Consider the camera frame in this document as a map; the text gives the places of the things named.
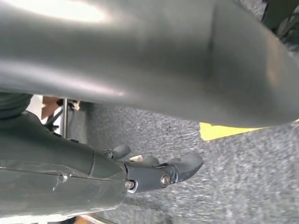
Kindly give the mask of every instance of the robotic hand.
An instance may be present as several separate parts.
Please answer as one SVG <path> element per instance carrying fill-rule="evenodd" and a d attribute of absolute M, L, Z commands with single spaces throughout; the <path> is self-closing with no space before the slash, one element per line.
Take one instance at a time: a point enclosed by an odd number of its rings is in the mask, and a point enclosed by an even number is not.
<path fill-rule="evenodd" d="M 125 187 L 130 193 L 163 189 L 171 184 L 185 181 L 203 165 L 202 158 L 196 153 L 189 153 L 181 159 L 174 158 L 162 164 L 152 156 L 142 158 L 140 161 L 119 162 L 131 153 L 131 149 L 126 145 L 103 153 L 107 158 L 119 160 L 119 163 L 125 168 L 128 175 Z"/>

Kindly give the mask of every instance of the carpeted floor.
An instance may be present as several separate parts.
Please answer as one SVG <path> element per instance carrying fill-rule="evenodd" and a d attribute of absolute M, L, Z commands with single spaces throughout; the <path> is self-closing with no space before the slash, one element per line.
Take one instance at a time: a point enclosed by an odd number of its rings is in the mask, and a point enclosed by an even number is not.
<path fill-rule="evenodd" d="M 261 0 L 242 3 L 261 16 Z M 120 224 L 299 224 L 299 126 L 262 129 L 205 142 L 198 122 L 114 105 L 84 104 L 70 137 L 97 149 L 130 145 L 160 161 L 190 151 L 203 167 L 165 190 L 130 194 L 100 214 Z"/>

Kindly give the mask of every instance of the gray plastic surface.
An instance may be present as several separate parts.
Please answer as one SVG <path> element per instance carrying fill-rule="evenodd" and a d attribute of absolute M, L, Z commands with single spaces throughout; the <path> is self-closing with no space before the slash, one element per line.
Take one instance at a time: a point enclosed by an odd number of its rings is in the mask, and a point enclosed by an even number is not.
<path fill-rule="evenodd" d="M 299 117 L 296 64 L 230 1 L 90 0 L 80 14 L 71 14 L 76 1 L 24 2 L 0 0 L 0 89 L 226 126 Z"/>
<path fill-rule="evenodd" d="M 127 193 L 122 166 L 50 133 L 31 113 L 0 119 L 0 145 L 0 223 L 115 209 Z"/>

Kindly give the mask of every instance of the yellow tape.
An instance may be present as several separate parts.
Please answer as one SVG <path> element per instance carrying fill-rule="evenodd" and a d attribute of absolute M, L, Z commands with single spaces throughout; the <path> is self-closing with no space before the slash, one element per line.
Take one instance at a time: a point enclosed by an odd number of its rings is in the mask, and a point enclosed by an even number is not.
<path fill-rule="evenodd" d="M 209 141 L 214 139 L 219 139 L 236 134 L 241 134 L 245 132 L 251 132 L 261 128 L 237 128 L 237 127 L 225 127 L 225 126 L 213 126 L 207 123 L 199 123 L 199 132 L 202 139 L 204 141 Z"/>

